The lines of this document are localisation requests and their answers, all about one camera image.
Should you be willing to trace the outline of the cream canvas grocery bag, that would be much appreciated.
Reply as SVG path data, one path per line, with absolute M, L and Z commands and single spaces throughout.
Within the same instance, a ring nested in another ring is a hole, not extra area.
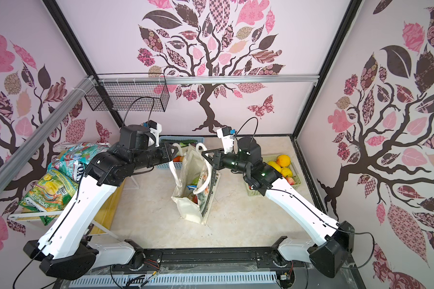
M 198 143 L 195 148 L 190 146 L 179 171 L 170 164 L 176 181 L 171 199 L 182 219 L 201 225 L 207 224 L 221 176 L 215 169 L 207 169 L 201 155 L 206 150 L 203 143 Z M 188 190 L 187 185 L 196 185 L 197 189 Z

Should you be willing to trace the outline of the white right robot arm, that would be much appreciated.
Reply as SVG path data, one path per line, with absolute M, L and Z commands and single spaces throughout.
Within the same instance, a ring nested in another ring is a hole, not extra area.
M 333 278 L 353 252 L 354 227 L 322 213 L 301 196 L 275 168 L 262 160 L 260 146 L 251 138 L 238 141 L 222 137 L 223 148 L 201 152 L 209 165 L 219 171 L 230 169 L 242 173 L 249 188 L 283 208 L 310 236 L 309 241 L 284 239 L 276 251 L 286 261 L 311 263 L 324 276 Z

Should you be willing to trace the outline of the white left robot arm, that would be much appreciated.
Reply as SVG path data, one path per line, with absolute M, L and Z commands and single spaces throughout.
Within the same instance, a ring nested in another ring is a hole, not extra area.
M 24 252 L 40 263 L 46 276 L 73 281 L 98 267 L 119 265 L 139 270 L 143 266 L 143 249 L 135 242 L 101 245 L 84 241 L 83 236 L 125 178 L 136 170 L 173 162 L 177 148 L 160 143 L 161 131 L 161 125 L 152 120 L 123 126 L 119 141 L 90 161 L 77 193 L 54 225 L 39 240 L 24 246 Z

